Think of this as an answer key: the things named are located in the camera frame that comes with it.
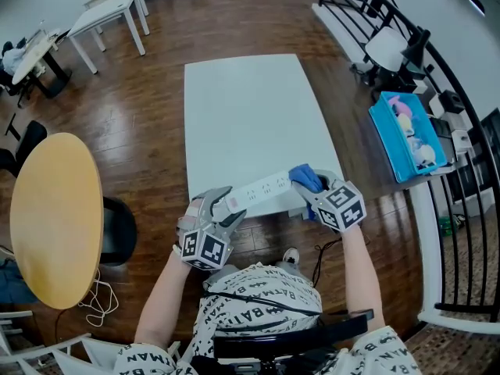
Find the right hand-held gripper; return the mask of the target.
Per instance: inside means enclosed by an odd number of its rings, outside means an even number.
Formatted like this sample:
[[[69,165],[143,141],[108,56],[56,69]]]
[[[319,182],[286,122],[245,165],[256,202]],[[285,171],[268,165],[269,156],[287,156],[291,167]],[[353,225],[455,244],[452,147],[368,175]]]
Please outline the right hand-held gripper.
[[[329,170],[313,171],[328,190],[315,192],[299,182],[291,184],[323,225],[343,233],[366,217],[363,196],[351,181],[344,182]]]

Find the blue cloth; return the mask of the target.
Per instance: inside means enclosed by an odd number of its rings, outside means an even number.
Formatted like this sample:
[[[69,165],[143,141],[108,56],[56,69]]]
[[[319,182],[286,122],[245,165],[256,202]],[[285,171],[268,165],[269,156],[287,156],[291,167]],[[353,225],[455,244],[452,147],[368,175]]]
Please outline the blue cloth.
[[[313,169],[309,164],[304,163],[299,166],[296,166],[289,170],[288,172],[289,179],[292,181],[299,182],[310,191],[324,191],[322,188],[320,179],[314,173]],[[316,220],[316,214],[309,206],[306,205],[307,208],[307,218],[309,220]]]

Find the white power strip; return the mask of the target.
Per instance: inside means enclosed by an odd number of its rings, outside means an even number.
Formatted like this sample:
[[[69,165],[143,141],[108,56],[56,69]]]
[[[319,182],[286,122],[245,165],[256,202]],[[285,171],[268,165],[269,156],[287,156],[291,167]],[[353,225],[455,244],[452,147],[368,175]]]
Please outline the white power strip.
[[[280,171],[232,190],[224,201],[231,213],[245,210],[247,216],[265,216],[284,211],[281,196],[292,189],[288,171]]]

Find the person's left hand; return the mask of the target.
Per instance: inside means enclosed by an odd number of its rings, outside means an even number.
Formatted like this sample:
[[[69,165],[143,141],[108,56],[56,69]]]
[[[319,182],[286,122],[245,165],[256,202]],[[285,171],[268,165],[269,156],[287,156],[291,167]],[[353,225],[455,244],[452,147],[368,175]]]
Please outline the person's left hand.
[[[184,215],[177,221],[177,230],[188,232],[200,227],[205,222],[205,199],[196,198],[187,207]]]

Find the grey trousers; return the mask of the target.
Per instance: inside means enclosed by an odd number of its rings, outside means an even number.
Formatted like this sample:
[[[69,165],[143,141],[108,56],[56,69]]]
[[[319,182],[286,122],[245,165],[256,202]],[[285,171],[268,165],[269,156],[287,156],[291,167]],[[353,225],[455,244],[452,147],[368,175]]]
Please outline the grey trousers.
[[[286,271],[287,273],[293,276],[300,277],[302,275],[298,266],[291,262],[279,261],[275,264],[275,267],[281,268],[282,270]]]

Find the patterned white shirt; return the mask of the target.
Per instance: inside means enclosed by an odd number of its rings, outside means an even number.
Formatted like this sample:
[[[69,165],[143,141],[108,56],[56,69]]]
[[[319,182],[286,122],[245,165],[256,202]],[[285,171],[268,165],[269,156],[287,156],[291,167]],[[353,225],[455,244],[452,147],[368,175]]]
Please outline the patterned white shirt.
[[[160,347],[133,343],[119,350],[113,375],[233,375],[214,357],[215,336],[263,336],[314,325],[321,308],[311,282],[281,268],[251,265],[227,274],[206,288],[194,337],[179,360]],[[364,334],[352,347],[321,351],[284,364],[284,375],[422,375],[415,359],[389,326]]]

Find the black round stool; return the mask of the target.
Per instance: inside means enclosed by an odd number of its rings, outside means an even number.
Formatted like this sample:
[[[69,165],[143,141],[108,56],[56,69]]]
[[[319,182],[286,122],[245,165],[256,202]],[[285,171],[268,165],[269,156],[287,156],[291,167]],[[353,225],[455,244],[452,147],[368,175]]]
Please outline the black round stool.
[[[138,239],[135,218],[118,198],[103,198],[104,228],[100,263],[120,266],[134,253]]]

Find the yellow plush toy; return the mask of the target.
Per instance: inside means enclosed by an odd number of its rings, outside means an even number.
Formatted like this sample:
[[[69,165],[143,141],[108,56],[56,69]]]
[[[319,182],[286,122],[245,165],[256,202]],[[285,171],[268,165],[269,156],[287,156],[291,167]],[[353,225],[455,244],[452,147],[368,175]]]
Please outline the yellow plush toy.
[[[413,136],[415,134],[415,131],[413,129],[412,120],[409,116],[407,116],[404,113],[400,113],[397,115],[397,121],[398,121],[400,128],[402,129],[403,134],[406,137],[410,137],[410,136]]]

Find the green crate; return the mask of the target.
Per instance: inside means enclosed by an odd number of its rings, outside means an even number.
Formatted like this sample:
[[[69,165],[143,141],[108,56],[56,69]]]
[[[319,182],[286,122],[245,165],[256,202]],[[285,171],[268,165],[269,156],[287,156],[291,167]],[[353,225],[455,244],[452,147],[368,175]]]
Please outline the green crate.
[[[439,227],[442,237],[452,234],[452,230],[459,230],[465,226],[465,216],[461,214],[453,214],[452,218],[449,216],[442,216],[439,218]]]

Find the black metal railing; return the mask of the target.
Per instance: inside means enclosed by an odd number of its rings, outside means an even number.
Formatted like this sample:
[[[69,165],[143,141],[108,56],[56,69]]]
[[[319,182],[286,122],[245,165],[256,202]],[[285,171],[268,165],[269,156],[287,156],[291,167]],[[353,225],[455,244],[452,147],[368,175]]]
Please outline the black metal railing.
[[[352,72],[370,92],[364,113],[382,148],[387,187],[408,188],[420,230],[423,307],[426,323],[479,334],[500,334],[500,140],[486,134],[456,75],[429,39],[423,68],[402,66],[397,73],[379,67],[365,46],[383,27],[399,32],[409,46],[417,30],[394,0],[319,0],[317,16],[350,55]],[[465,110],[445,112],[438,99],[454,91]],[[419,97],[448,163],[423,176],[397,182],[369,113],[380,93]],[[441,236],[439,218],[465,216],[465,226]]]

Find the blue bag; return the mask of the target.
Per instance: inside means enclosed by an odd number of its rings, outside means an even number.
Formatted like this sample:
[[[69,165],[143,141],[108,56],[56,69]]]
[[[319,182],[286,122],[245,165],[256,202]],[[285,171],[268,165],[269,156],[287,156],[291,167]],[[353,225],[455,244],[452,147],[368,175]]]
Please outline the blue bag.
[[[37,301],[16,263],[11,259],[0,261],[0,304],[31,304]]]

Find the white rectangular desk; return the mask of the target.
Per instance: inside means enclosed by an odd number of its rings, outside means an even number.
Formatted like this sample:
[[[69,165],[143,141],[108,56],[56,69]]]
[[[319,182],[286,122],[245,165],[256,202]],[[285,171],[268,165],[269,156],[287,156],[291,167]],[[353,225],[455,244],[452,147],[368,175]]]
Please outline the white rectangular desk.
[[[141,22],[142,30],[145,35],[150,35],[148,24],[146,21],[146,15],[141,5],[141,0],[107,0],[100,3],[88,10],[86,10],[76,21],[73,27],[67,34],[67,37],[73,44],[74,48],[77,50],[80,57],[84,60],[88,69],[96,74],[98,72],[94,63],[91,61],[88,54],[85,52],[84,48],[77,40],[77,36],[85,32],[90,31],[91,36],[94,38],[99,49],[104,52],[106,47],[97,32],[97,27],[100,27],[104,23],[116,20],[123,16],[127,22],[130,33],[134,42],[137,46],[137,50],[140,55],[145,55],[145,48],[141,41],[138,33],[138,29],[132,18],[130,7],[135,4],[139,20]]]

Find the round white table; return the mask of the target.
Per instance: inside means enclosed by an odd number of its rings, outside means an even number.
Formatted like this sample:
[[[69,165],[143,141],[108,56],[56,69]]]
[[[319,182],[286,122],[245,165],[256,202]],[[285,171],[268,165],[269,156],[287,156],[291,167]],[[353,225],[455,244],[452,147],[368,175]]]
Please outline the round white table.
[[[40,89],[46,98],[54,98],[70,81],[72,70],[63,69],[53,58],[50,50],[55,46],[60,29],[55,29],[50,34],[44,34],[39,41],[34,42],[27,49],[15,74],[12,76],[12,84],[17,85],[26,77]],[[44,61],[49,69],[55,74],[55,79],[47,87],[32,74],[32,69],[39,61]]]

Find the black office chair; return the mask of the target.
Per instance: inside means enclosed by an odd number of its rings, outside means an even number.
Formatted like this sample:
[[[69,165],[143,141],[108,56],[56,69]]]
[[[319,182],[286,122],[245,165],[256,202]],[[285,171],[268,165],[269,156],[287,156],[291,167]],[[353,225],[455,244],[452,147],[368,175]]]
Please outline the black office chair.
[[[10,96],[18,95],[17,106],[20,108],[20,102],[23,97],[27,100],[30,99],[30,93],[33,89],[33,82],[28,77],[25,77],[18,84],[13,83],[13,76],[9,75],[4,70],[0,70],[0,86],[6,89]]]

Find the black chest mount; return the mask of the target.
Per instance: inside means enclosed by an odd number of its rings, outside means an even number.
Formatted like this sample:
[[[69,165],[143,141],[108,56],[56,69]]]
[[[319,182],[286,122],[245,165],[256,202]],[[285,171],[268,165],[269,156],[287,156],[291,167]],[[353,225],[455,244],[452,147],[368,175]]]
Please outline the black chest mount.
[[[297,355],[313,349],[332,347],[351,340],[368,330],[373,310],[322,314],[316,324],[305,330],[248,337],[215,337],[217,359],[259,359],[265,363],[286,355]]]

